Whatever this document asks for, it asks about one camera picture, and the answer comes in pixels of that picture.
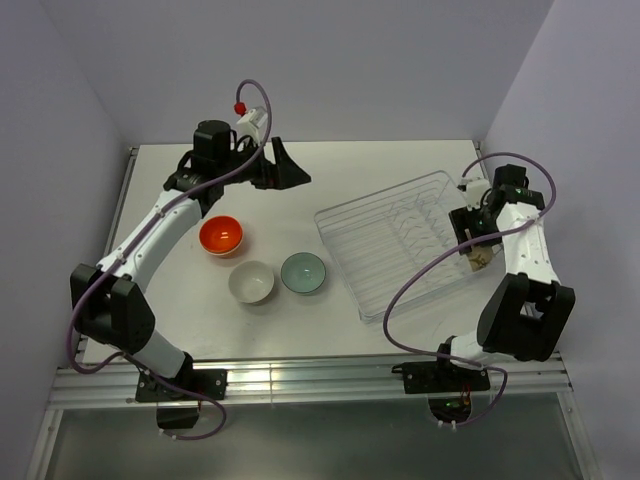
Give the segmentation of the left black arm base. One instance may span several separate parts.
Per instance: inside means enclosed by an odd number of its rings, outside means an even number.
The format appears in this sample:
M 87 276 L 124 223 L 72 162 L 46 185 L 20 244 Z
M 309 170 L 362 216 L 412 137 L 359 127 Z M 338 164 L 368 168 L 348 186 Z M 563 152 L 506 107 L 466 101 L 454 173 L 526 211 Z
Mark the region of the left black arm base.
M 164 431 L 192 429 L 205 403 L 218 406 L 225 398 L 225 369 L 196 369 L 184 379 L 168 380 L 141 372 L 134 396 L 140 404 L 157 404 L 156 423 Z

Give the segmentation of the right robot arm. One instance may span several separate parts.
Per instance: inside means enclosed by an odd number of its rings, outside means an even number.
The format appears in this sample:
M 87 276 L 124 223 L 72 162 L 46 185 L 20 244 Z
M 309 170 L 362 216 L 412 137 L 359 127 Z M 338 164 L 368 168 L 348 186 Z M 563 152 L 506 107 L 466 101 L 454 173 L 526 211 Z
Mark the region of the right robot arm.
M 449 213 L 461 254 L 477 271 L 489 264 L 494 247 L 504 253 L 505 275 L 482 310 L 476 329 L 447 340 L 450 354 L 433 365 L 435 383 L 452 390 L 472 367 L 506 355 L 518 361 L 547 360 L 575 305 L 548 253 L 542 213 L 545 200 L 529 188 L 526 169 L 507 164 L 494 180 L 463 180 L 464 207 Z

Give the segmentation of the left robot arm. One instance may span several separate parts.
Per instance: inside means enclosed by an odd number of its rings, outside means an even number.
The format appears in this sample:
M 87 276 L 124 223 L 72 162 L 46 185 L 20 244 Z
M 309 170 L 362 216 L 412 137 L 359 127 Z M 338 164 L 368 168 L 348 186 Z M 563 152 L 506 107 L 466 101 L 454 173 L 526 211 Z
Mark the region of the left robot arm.
M 240 144 L 231 126 L 199 123 L 193 146 L 169 175 L 153 208 L 97 265 L 78 265 L 71 274 L 70 333 L 115 348 L 159 377 L 159 388 L 183 399 L 195 386 L 189 354 L 156 329 L 145 298 L 155 272 L 180 239 L 223 196 L 227 185 L 248 182 L 261 190 L 286 190 L 310 182 L 278 137 Z

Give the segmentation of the pale green bowl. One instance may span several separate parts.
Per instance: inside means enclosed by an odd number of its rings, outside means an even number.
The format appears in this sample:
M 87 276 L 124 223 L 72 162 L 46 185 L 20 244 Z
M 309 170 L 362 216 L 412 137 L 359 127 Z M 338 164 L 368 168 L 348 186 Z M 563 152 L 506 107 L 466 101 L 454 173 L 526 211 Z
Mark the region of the pale green bowl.
M 287 289 L 297 294 L 307 295 L 323 286 L 326 279 L 326 266 L 317 255 L 299 252 L 284 261 L 280 276 Z

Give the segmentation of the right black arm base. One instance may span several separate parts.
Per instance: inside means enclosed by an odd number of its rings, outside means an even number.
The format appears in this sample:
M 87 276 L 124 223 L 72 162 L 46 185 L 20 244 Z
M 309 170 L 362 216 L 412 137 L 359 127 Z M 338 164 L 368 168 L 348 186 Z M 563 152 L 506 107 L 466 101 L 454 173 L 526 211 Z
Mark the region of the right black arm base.
M 454 426 L 471 419 L 472 394 L 488 391 L 491 382 L 486 369 L 460 366 L 443 357 L 447 354 L 420 354 L 392 366 L 391 373 L 400 377 L 406 395 L 428 395 L 435 419 Z

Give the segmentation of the cream bowl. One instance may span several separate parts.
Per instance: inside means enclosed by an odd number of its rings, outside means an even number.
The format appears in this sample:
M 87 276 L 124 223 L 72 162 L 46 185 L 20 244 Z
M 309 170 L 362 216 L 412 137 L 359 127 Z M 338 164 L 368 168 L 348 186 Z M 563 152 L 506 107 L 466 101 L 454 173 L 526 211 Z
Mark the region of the cream bowl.
M 466 254 L 472 272 L 486 268 L 494 258 L 492 246 L 474 245 Z
M 275 276 L 272 269 L 260 261 L 246 261 L 229 275 L 231 295 L 240 303 L 254 304 L 265 300 L 273 290 Z

